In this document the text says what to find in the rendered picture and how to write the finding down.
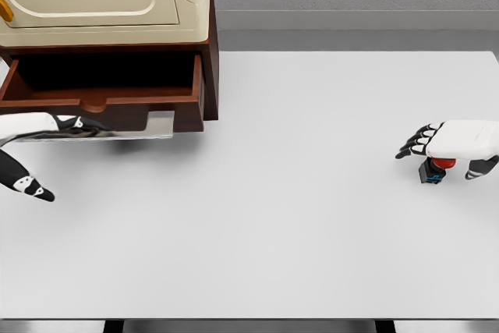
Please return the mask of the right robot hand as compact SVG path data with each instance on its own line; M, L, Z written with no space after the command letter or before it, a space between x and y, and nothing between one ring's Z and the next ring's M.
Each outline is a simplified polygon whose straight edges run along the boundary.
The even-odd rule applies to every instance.
M479 178L499 165L499 121L448 120L425 125L395 157L411 154L467 161L465 179Z

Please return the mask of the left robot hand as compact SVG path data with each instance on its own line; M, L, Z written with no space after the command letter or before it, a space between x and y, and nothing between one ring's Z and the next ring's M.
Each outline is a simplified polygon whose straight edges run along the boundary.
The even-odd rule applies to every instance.
M18 193L53 202L55 195L44 188L20 162L4 152L2 146L18 138L71 129L84 132L113 130L99 121L77 115L53 115L47 112L0 115L0 184Z

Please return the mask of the black switch with red button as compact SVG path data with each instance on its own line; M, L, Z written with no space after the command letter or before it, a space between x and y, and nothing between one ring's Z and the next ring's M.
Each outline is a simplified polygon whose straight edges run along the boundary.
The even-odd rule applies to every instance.
M440 183L446 176L446 170L453 168L455 159L427 157L419 167L419 178L421 183Z

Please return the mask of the brown wooden drawer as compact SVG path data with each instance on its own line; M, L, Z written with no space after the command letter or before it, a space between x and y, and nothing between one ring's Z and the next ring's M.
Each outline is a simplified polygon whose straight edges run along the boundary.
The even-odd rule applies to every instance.
M21 55L0 88L0 115L81 115L139 131L151 112L172 111L174 132L201 132L203 101L194 52Z

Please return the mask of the brown cabinet with cream top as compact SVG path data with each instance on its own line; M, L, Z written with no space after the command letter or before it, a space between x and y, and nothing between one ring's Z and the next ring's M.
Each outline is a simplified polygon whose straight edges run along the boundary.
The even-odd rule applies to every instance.
M208 79L204 115L218 117L219 65L214 0L6 0L0 55L92 52L119 46L193 46Z

